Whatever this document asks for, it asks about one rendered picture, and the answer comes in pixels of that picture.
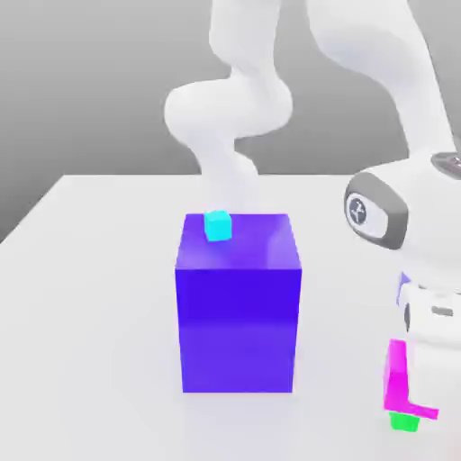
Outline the small green cube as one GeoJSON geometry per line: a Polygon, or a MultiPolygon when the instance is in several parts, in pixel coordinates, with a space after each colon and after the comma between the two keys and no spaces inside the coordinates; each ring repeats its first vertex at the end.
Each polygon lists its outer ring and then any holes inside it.
{"type": "Polygon", "coordinates": [[[396,411],[389,412],[390,425],[393,430],[404,432],[417,432],[420,425],[420,418],[411,414],[396,411]]]}

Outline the small magenta cube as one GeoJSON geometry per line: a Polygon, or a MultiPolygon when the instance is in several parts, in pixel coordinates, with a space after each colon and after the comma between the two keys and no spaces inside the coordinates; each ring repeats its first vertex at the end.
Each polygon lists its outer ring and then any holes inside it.
{"type": "Polygon", "coordinates": [[[386,411],[411,414],[426,420],[438,419],[438,409],[419,406],[410,400],[405,340],[389,341],[383,382],[383,407],[386,411]]]}

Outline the small cyan cube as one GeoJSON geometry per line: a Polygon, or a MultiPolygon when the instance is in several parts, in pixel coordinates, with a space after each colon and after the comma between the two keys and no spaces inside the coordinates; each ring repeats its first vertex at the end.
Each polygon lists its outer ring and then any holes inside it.
{"type": "Polygon", "coordinates": [[[225,241],[232,237],[232,220],[226,211],[211,211],[204,214],[204,233],[211,241],[225,241]]]}

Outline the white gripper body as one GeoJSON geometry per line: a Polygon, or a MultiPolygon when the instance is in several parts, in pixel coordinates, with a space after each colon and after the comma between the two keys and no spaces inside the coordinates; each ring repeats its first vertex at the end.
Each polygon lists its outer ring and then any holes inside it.
{"type": "Polygon", "coordinates": [[[400,291],[400,307],[410,340],[461,349],[461,293],[405,284],[400,291]]]}

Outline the large blue box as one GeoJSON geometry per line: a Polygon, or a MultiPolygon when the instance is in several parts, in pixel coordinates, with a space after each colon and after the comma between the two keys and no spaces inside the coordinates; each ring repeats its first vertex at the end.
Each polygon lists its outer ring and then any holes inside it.
{"type": "Polygon", "coordinates": [[[186,215],[175,278],[186,393],[290,393],[302,265],[285,214],[234,214],[210,242],[186,215]]]}

